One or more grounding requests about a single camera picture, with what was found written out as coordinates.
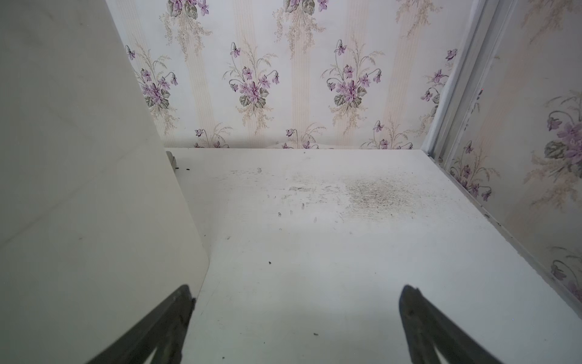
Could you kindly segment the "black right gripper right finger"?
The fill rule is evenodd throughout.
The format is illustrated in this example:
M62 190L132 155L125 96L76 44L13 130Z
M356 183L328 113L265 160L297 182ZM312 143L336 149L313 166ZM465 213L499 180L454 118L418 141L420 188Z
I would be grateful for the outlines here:
M436 308L418 288L404 286L399 309L413 363L440 363L441 358L448 363L501 363Z

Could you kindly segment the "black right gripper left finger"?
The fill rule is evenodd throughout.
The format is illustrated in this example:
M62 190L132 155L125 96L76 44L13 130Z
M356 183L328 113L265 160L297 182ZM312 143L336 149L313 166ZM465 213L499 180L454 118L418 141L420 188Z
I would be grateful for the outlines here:
M188 285L181 285L91 363L180 363L196 306Z

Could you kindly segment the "white plastic drawer cabinet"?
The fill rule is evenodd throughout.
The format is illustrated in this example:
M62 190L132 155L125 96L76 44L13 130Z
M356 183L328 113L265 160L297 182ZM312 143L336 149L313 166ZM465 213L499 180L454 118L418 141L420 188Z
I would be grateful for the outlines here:
M209 268L104 1L1 3L1 361L85 363Z

